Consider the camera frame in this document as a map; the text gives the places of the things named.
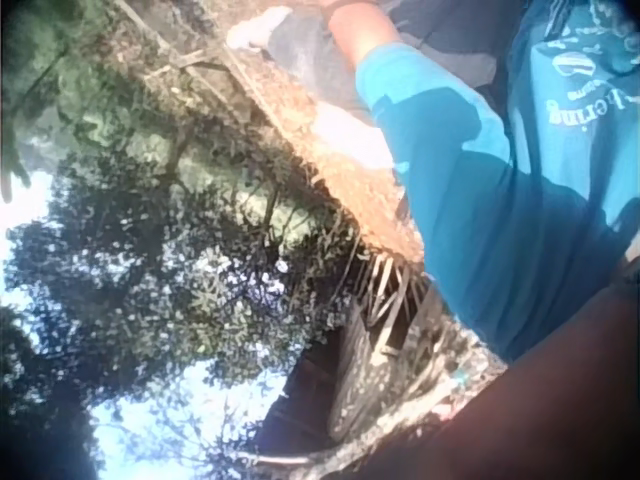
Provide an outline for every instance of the shirt sleeve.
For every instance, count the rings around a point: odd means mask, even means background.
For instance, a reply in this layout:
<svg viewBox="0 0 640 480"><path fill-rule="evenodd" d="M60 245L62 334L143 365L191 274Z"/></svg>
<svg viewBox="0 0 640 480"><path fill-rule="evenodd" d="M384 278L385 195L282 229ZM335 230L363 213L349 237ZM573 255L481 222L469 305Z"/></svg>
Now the shirt sleeve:
<svg viewBox="0 0 640 480"><path fill-rule="evenodd" d="M427 272L463 323L500 351L519 330L498 324L517 254L504 246L521 221L510 208L513 168L500 117L473 89L406 45L371 52L357 68L356 87L406 188Z"/></svg>

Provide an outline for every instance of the gray shorts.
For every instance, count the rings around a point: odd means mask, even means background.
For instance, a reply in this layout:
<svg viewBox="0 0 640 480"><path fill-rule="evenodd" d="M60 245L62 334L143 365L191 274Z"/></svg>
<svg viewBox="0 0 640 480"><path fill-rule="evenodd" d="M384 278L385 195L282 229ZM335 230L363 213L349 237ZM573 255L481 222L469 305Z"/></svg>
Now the gray shorts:
<svg viewBox="0 0 640 480"><path fill-rule="evenodd" d="M480 92L503 115L505 60L527 0L383 0L403 39ZM371 124L352 69L319 11L296 9L273 32L268 56L319 100Z"/></svg>

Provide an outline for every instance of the blue sky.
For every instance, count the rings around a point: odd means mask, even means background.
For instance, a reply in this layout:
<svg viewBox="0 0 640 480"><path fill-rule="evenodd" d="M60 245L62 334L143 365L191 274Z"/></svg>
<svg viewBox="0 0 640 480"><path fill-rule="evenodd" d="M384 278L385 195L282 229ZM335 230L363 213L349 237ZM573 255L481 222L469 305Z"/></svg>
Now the blue sky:
<svg viewBox="0 0 640 480"><path fill-rule="evenodd" d="M30 189L14 182L13 202L8 205L0 202L0 273L4 272L4 261L8 258L11 248L6 239L7 230L47 213L51 177L37 172L32 175L31 182ZM4 304L24 305L28 302L28 298L20 292L5 291L4 275L0 275L0 298ZM235 418L239 420L264 418L285 382L284 376L265 375L257 382L221 390L204 385L202 379L206 373L205 368L205 364L195 365L187 369L179 381L182 389L190 395L189 413L193 413L200 420L204 438L213 439L220 432L225 404L235 409ZM153 404L153 401L143 404L120 402L122 426L142 438L151 439L147 434L157 432L154 416L149 411ZM121 432L111 427L100 426L111 423L110 411L101 406L93 413L98 425L96 437L106 461L105 470L101 473L103 480L187 480L190 477L191 470L188 466L182 466L175 461L132 462L126 455Z"/></svg>

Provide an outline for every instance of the dirt path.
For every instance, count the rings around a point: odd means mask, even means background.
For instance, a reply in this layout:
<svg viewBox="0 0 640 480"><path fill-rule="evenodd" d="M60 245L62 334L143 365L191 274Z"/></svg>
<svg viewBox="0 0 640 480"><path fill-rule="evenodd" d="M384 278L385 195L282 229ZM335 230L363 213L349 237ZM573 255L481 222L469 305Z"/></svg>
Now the dirt path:
<svg viewBox="0 0 640 480"><path fill-rule="evenodd" d="M228 29L266 8L283 3L277 0L201 0L216 22L221 40ZM349 158L332 152L311 132L314 102L284 72L264 62L259 55L233 54L232 69L254 100L266 105L266 113L291 142L296 153L318 170L313 182L324 182L359 223L363 238L375 249L388 251L410 262L421 262L423 248L413 225L402 225L395 210L402 193L390 172L363 169Z"/></svg>

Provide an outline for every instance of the teal shirt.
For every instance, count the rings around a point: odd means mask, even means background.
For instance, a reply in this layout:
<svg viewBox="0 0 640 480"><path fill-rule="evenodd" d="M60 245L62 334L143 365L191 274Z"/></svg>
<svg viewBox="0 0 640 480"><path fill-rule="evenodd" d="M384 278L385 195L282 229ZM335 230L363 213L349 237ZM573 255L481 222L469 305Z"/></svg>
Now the teal shirt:
<svg viewBox="0 0 640 480"><path fill-rule="evenodd" d="M638 231L639 64L615 2L539 0L512 47L506 121L408 46L358 67L427 272L507 362L605 287Z"/></svg>

